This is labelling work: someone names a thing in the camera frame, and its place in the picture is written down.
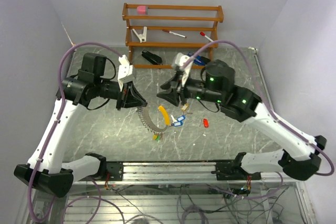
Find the large keyring with keys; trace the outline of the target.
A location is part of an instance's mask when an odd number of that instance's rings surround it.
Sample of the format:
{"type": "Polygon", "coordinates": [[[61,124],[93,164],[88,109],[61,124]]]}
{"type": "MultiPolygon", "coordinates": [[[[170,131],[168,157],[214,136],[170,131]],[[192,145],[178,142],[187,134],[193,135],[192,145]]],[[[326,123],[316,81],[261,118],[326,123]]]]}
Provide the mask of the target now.
{"type": "Polygon", "coordinates": [[[153,134],[154,141],[161,141],[163,138],[163,133],[171,126],[170,116],[167,113],[166,109],[160,105],[158,110],[163,116],[163,120],[165,123],[164,127],[158,127],[150,117],[147,107],[140,106],[137,108],[138,117],[142,123],[142,125],[153,134]]]}

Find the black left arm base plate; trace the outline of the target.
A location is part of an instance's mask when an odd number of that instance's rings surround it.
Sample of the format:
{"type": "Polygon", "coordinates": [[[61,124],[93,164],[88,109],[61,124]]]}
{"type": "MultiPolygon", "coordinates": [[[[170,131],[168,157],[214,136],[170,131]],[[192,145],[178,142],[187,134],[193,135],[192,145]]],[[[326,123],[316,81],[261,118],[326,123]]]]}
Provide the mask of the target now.
{"type": "Polygon", "coordinates": [[[107,176],[109,181],[122,181],[124,166],[122,162],[107,162],[107,176]]]}

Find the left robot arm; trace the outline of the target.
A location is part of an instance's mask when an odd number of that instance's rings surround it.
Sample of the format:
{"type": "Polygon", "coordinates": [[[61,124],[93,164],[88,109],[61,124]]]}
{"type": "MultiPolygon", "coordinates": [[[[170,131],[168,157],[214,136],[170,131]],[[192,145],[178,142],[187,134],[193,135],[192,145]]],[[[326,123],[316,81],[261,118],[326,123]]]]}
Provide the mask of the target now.
{"type": "Polygon", "coordinates": [[[106,177],[108,162],[102,155],[87,153],[69,163],[63,162],[63,157],[69,132],[92,99],[116,100],[117,110],[147,105],[133,84],[135,68],[127,56],[119,57],[117,81],[103,77],[107,59],[86,53],[77,76],[63,79],[65,97],[57,92],[53,114],[38,147],[26,164],[18,164],[14,170],[14,176],[27,186],[61,198],[74,182],[87,176],[94,180],[106,177]]]}

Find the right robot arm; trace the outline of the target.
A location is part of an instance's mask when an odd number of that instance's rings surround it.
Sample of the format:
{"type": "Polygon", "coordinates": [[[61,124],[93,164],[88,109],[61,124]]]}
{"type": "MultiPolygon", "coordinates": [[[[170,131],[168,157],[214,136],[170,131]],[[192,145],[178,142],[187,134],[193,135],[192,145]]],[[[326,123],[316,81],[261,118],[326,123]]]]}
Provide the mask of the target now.
{"type": "Polygon", "coordinates": [[[228,168],[218,169],[219,176],[241,180],[255,173],[284,172],[305,181],[317,173],[321,165],[319,155],[327,142],[323,136],[285,127],[279,117],[268,111],[260,96],[235,85],[235,70],[225,62],[211,61],[203,71],[204,81],[190,78],[186,71],[176,71],[161,85],[162,92],[157,97],[174,106],[185,104],[188,99],[215,103],[227,117],[254,127],[281,147],[268,153],[238,153],[228,168]]]}

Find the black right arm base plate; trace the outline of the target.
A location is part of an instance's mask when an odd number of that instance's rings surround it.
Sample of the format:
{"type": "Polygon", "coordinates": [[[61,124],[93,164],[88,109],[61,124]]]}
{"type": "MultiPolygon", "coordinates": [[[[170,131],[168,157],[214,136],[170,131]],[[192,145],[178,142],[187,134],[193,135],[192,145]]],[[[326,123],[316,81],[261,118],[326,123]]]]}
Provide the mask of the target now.
{"type": "Polygon", "coordinates": [[[248,174],[240,167],[234,166],[234,161],[232,160],[216,162],[215,169],[211,171],[211,174],[214,174],[217,180],[247,180],[248,177],[252,180],[261,179],[260,172],[248,174]]]}

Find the red key tag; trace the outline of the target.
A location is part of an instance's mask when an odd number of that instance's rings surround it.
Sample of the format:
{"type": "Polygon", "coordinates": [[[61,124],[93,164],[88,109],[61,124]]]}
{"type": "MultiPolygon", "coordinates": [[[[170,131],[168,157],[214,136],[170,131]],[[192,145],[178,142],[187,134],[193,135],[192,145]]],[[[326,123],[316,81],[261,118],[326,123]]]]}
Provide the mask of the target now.
{"type": "Polygon", "coordinates": [[[209,127],[208,119],[206,119],[206,118],[202,119],[202,125],[203,125],[203,127],[208,128],[209,127]]]}

